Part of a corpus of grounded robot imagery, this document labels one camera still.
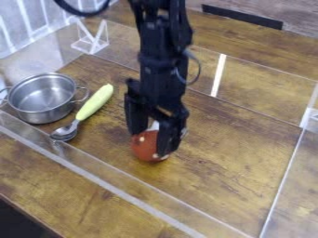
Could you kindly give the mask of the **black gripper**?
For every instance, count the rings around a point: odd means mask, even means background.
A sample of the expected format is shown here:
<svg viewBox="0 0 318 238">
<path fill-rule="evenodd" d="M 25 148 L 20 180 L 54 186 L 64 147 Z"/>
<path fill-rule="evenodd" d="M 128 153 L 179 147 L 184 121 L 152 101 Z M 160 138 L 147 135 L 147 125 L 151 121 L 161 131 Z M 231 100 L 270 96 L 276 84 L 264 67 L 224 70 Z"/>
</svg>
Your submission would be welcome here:
<svg viewBox="0 0 318 238">
<path fill-rule="evenodd" d="M 128 78 L 124 112 L 132 135 L 148 127 L 148 118 L 159 121 L 156 153 L 165 156 L 179 148 L 187 133 L 188 110 L 181 102 L 185 93 L 188 59 L 185 56 L 156 59 L 139 55 L 140 79 Z"/>
</svg>

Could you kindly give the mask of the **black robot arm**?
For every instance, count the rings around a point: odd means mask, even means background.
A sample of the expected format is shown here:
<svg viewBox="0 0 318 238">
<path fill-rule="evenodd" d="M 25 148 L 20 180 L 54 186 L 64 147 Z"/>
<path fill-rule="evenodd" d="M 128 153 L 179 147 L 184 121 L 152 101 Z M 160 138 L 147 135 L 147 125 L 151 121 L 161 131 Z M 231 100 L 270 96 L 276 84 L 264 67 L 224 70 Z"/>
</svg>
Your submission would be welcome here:
<svg viewBox="0 0 318 238">
<path fill-rule="evenodd" d="M 192 31 L 185 0 L 129 0 L 140 36 L 140 78 L 127 80 L 125 120 L 132 152 L 156 162 L 177 150 L 185 134 L 185 93 Z"/>
</svg>

